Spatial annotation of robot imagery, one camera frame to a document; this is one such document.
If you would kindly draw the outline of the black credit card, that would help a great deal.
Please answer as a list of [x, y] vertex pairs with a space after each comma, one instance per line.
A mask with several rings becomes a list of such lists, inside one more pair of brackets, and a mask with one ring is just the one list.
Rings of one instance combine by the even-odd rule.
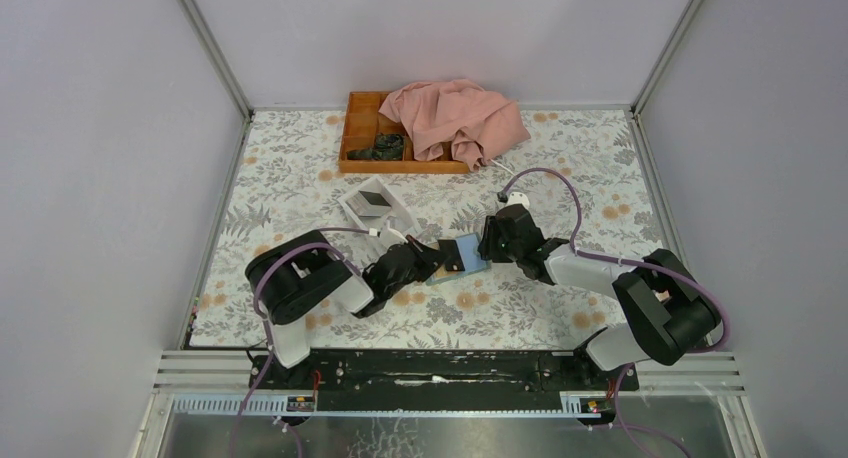
[[454, 239], [440, 239], [437, 241], [440, 252], [445, 256], [442, 268], [448, 273], [465, 271], [464, 261], [460, 252], [459, 244]]

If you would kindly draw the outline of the white plastic card box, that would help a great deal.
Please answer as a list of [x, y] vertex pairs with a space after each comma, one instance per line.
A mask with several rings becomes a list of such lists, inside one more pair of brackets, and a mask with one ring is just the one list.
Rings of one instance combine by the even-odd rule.
[[377, 175], [347, 188], [337, 202], [357, 227], [379, 229], [389, 225], [404, 235], [420, 232], [417, 217], [400, 191]]

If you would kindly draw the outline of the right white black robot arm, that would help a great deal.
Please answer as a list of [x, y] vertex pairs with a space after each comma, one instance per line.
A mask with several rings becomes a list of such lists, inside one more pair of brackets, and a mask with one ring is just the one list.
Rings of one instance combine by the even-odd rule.
[[641, 260], [583, 252], [565, 239], [544, 237], [521, 204], [485, 219], [478, 250], [486, 261], [516, 264], [531, 280], [618, 301], [625, 324], [595, 333], [574, 351], [575, 380], [589, 390], [629, 363], [673, 365], [723, 324], [718, 307], [671, 251], [657, 249]]

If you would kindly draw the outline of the green card holder wallet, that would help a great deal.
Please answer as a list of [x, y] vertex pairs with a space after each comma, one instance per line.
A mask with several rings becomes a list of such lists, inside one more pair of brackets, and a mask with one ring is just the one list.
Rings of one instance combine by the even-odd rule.
[[[477, 233], [465, 234], [450, 239], [456, 240], [459, 244], [460, 252], [465, 265], [465, 271], [458, 273], [448, 273], [442, 268], [441, 265], [437, 269], [437, 271], [426, 280], [426, 284], [428, 286], [435, 286], [444, 282], [464, 278], [472, 274], [486, 271], [491, 267], [490, 262], [483, 260], [480, 256], [480, 253], [478, 251], [478, 247], [480, 245], [480, 236]], [[437, 241], [430, 244], [430, 247], [440, 251], [437, 245]]]

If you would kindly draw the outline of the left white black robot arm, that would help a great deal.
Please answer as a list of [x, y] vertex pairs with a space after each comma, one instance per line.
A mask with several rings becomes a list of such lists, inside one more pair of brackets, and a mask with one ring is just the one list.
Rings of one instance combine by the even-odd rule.
[[429, 279], [447, 258], [407, 235], [359, 270], [320, 230], [255, 257], [246, 265], [245, 277], [275, 358], [272, 376], [288, 389], [307, 382], [311, 345], [306, 316], [323, 302], [335, 301], [353, 316], [367, 318], [406, 286]]

